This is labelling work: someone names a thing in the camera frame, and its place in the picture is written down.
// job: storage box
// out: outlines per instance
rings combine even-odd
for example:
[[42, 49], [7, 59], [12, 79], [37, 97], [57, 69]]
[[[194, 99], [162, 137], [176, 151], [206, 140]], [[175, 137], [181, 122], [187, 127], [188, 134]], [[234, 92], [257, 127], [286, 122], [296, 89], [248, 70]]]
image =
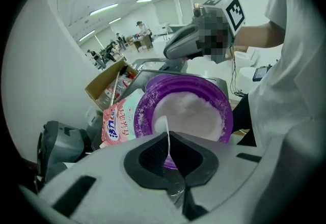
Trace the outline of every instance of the storage box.
[[109, 84], [111, 84], [117, 78], [117, 74], [124, 66], [128, 66], [127, 72], [132, 72], [135, 75], [138, 74], [138, 72], [134, 70], [130, 65], [128, 65], [124, 59], [121, 59], [115, 62], [109, 68], [105, 69], [102, 73], [100, 73], [85, 88], [87, 94], [90, 96], [90, 98], [93, 99], [93, 101], [98, 105], [98, 107], [101, 110], [103, 109], [97, 103], [97, 99], [103, 93], [103, 91], [109, 86]]

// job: person's arm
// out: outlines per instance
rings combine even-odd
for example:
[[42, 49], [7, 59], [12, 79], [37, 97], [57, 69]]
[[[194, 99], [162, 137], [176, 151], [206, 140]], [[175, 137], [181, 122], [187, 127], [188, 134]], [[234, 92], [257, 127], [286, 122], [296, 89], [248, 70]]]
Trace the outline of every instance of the person's arm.
[[237, 33], [234, 45], [276, 47], [284, 42], [285, 30], [272, 21], [260, 26], [243, 26]]

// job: black pants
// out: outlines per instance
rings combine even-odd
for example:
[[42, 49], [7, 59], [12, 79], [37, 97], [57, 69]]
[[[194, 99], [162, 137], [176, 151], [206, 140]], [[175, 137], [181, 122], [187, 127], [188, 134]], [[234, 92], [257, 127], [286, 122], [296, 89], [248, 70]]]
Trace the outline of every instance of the black pants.
[[248, 133], [238, 142], [238, 145], [256, 146], [253, 126], [248, 102], [248, 95], [245, 95], [236, 108], [233, 110], [233, 129], [232, 132], [249, 129]]

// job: ceiling light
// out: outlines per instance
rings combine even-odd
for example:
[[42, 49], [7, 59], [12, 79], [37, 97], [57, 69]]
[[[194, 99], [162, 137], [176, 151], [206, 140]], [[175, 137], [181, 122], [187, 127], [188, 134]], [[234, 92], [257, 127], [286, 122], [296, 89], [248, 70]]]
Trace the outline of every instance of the ceiling light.
[[93, 15], [95, 15], [95, 14], [97, 14], [97, 13], [99, 13], [99, 12], [102, 12], [102, 11], [104, 11], [104, 10], [108, 10], [108, 9], [110, 9], [110, 8], [114, 8], [114, 7], [116, 7], [117, 5], [118, 5], [118, 3], [115, 3], [115, 4], [109, 5], [109, 6], [107, 6], [107, 7], [104, 7], [104, 8], [102, 8], [102, 9], [99, 9], [99, 10], [93, 11], [93, 12], [91, 12], [90, 16], [93, 16]]
[[151, 2], [152, 0], [138, 0], [136, 1], [137, 3], [140, 3], [140, 2]]
[[112, 24], [113, 22], [116, 22], [116, 21], [118, 21], [118, 20], [120, 20], [121, 18], [117, 18], [117, 19], [115, 19], [115, 20], [112, 20], [112, 21], [110, 21], [109, 22], [109, 24]]
[[95, 32], [95, 30], [89, 32], [87, 35], [83, 36], [79, 41], [82, 41], [85, 37], [88, 37], [89, 35], [93, 34], [94, 32]]

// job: white sleeve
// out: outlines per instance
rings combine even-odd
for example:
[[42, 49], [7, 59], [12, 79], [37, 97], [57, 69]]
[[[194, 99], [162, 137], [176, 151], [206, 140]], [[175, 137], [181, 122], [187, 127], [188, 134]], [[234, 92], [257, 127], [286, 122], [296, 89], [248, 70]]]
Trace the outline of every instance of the white sleeve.
[[286, 29], [286, 0], [268, 0], [265, 16], [283, 29]]

